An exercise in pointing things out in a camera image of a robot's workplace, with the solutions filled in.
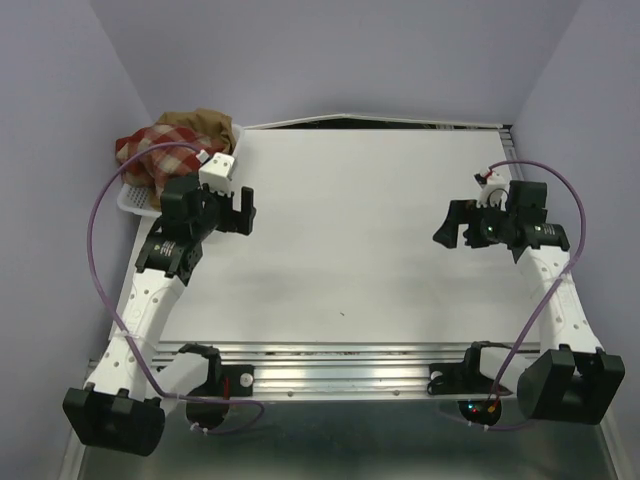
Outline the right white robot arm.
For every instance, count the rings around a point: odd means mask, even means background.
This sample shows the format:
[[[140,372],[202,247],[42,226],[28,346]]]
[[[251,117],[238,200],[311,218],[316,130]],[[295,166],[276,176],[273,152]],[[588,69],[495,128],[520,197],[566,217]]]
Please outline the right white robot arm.
[[[461,415],[487,428],[499,421],[504,396],[516,398],[527,420],[597,425],[625,366],[589,325],[570,272],[578,254],[564,228],[547,220],[547,186],[496,174],[478,182],[479,198],[451,201],[433,239],[447,249],[462,238],[470,248],[503,245],[511,252],[536,305],[540,353],[530,360],[518,345],[476,341],[461,362],[430,364],[427,392],[470,396]]]

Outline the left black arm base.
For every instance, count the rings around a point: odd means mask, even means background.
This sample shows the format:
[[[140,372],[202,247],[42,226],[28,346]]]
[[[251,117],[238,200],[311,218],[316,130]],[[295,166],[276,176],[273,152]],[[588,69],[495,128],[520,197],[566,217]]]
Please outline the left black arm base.
[[[222,397],[225,400],[253,396],[253,365],[225,364],[217,348],[197,343],[183,345],[179,353],[205,360],[204,372],[192,374],[198,382],[188,389],[189,396]]]

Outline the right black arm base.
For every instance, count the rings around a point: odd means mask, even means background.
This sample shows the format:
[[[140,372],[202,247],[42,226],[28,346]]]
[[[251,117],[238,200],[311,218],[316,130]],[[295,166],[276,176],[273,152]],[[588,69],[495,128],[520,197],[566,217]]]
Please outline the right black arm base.
[[[503,343],[473,342],[458,363],[440,362],[429,365],[430,381],[427,393],[433,396],[455,394],[489,394],[493,380],[480,373],[480,358],[484,348],[508,349]]]

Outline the red plaid skirt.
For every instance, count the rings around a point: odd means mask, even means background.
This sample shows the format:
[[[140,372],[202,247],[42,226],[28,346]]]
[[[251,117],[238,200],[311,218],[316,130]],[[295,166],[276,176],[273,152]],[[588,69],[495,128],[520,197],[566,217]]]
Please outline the red plaid skirt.
[[[196,151],[180,146],[163,147],[143,156],[122,174],[123,181],[134,187],[148,187],[159,200],[166,183],[174,177],[197,171],[201,165],[196,155],[205,150],[209,155],[217,152],[230,154],[235,147],[235,136],[230,130],[203,134],[186,126],[154,124],[142,128],[115,142],[115,158],[124,164],[134,154],[161,143],[189,143]]]

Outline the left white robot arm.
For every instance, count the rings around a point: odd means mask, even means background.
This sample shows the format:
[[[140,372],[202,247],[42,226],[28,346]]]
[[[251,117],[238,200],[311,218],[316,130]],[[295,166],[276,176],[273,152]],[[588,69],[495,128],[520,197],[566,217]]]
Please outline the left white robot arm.
[[[226,414],[234,405],[263,412],[264,405],[232,395],[218,349],[183,345],[159,374],[150,368],[167,320],[203,257],[214,231],[247,236],[256,215],[254,191],[224,194],[190,174],[170,180],[135,262],[132,286],[118,328],[81,388],[67,391],[62,408],[79,441],[146,457],[160,443],[167,416],[180,403]]]

